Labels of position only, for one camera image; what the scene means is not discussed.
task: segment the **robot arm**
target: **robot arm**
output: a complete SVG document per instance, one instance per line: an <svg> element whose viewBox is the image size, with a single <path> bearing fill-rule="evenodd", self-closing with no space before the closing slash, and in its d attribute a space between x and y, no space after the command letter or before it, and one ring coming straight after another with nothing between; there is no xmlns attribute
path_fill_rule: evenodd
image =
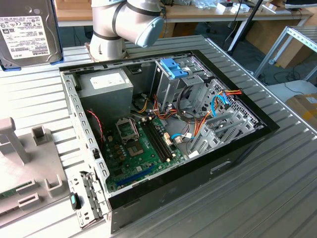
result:
<svg viewBox="0 0 317 238"><path fill-rule="evenodd" d="M153 45L163 29L159 0L92 0L92 9L90 53L100 61L123 58L123 39L140 47Z"/></svg>

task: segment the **metal shelf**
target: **metal shelf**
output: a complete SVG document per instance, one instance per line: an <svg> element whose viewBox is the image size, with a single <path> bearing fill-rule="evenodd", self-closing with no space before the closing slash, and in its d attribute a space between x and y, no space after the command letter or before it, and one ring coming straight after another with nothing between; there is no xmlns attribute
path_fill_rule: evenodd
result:
<svg viewBox="0 0 317 238"><path fill-rule="evenodd" d="M264 60L261 62L260 66L254 73L254 77L259 77L259 75L262 73L264 66L270 62L271 64L275 63L279 56L282 55L282 53L287 48L287 45L284 44L284 46L281 48L281 50L278 52L278 55L274 58L274 60L270 60L274 52L277 50L277 48L280 47L280 45L284 42L284 39L287 35L290 35L294 39L300 41L313 51L317 53L317 26L286 26L281 35L278 37L272 48L267 53ZM317 71L317 66L306 76L304 80L308 80L315 72Z"/></svg>

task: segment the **hard drive label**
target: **hard drive label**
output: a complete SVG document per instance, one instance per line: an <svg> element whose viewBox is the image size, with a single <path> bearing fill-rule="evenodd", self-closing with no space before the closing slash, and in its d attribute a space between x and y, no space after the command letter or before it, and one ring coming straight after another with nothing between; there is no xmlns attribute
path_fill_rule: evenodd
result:
<svg viewBox="0 0 317 238"><path fill-rule="evenodd" d="M0 31L14 60L50 54L40 16L0 17Z"/></svg>

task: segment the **blue drive latch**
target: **blue drive latch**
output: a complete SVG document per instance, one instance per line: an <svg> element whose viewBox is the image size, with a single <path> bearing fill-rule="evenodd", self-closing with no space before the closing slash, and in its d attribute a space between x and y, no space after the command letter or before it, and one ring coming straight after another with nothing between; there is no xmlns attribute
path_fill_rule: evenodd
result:
<svg viewBox="0 0 317 238"><path fill-rule="evenodd" d="M179 64L172 58L161 59L160 62L165 70L170 73L172 78L181 78L188 75L188 72L183 71Z"/></svg>

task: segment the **ram slot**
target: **ram slot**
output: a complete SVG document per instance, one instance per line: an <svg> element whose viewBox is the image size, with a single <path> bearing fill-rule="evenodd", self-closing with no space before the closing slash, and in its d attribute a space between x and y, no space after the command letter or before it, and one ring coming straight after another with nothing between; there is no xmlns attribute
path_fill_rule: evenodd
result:
<svg viewBox="0 0 317 238"><path fill-rule="evenodd" d="M172 153L161 138L158 131L155 129L154 125L150 122L144 123L141 126L162 163L164 163L167 159L171 159Z"/></svg>

